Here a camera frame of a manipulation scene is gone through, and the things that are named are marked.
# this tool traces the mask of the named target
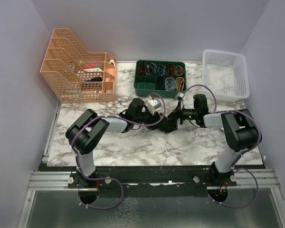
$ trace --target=marble table top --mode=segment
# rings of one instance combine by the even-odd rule
[[[187,87],[201,84],[201,63],[186,63]],[[136,97],[133,87],[135,62],[117,63],[116,101],[113,103],[62,104],[48,166],[75,166],[75,153],[65,133],[69,126],[88,108],[98,114],[118,114],[126,109]],[[191,89],[185,107],[193,108],[193,95],[203,93],[202,88]],[[177,105],[175,99],[164,99],[166,115]],[[209,111],[214,102],[208,99]],[[218,101],[218,111],[244,108],[242,100],[237,102]],[[165,134],[145,127],[128,133],[105,133],[94,149],[96,166],[145,166],[145,165],[211,165],[224,151],[227,143],[219,128],[197,128],[185,121],[179,129]],[[238,164],[263,164],[258,148],[246,153]]]

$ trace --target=white plastic basket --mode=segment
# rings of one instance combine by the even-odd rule
[[[245,57],[233,52],[205,50],[202,83],[218,100],[237,101],[249,97]],[[212,98],[206,89],[204,91],[207,97]]]

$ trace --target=gray wall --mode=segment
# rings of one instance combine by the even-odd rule
[[[250,86],[245,103],[261,125],[261,152],[285,197],[285,0],[269,2],[241,53]]]
[[[30,0],[0,0],[0,228],[16,227],[56,97],[39,73],[50,34]]]
[[[32,0],[47,29],[68,27],[118,60],[201,60],[240,52],[269,0]]]

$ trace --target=green compartment box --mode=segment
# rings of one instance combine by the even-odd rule
[[[147,73],[144,73],[142,75],[138,74],[137,71],[137,67],[138,65],[143,62],[146,64],[146,66],[152,66],[152,64],[154,64],[154,66],[157,66],[158,64],[162,64],[165,67],[168,64],[172,64],[175,66],[181,66],[184,69],[184,74],[182,76],[182,78],[185,79],[185,85],[184,85],[184,89],[183,91],[185,91],[187,89],[187,80],[186,80],[186,66],[183,62],[170,62],[170,61],[156,61],[156,60],[138,60],[136,62],[136,68],[135,68],[135,78],[134,78],[134,89],[135,89],[135,93],[137,96],[143,96],[143,97],[147,97],[149,96],[150,93],[158,93],[159,95],[161,95],[164,98],[175,98],[175,96],[177,95],[177,93],[179,91],[166,91],[166,90],[158,90],[155,88],[155,79],[158,76],[156,73],[153,75],[151,72],[150,76]]]

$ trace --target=perforated plastic divider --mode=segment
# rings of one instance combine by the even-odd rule
[[[236,101],[249,96],[247,66],[243,55],[205,50],[202,71],[203,84],[213,91],[217,99]]]
[[[60,33],[66,38],[57,38],[57,31],[53,32],[40,71],[45,80],[62,103],[115,101],[116,67],[105,62],[105,57],[114,58],[115,62],[116,58],[109,53],[87,52],[67,30],[69,35]],[[90,61],[78,51],[88,56]],[[87,72],[88,68],[100,68],[102,71]],[[102,78],[102,82],[87,82],[95,77]]]

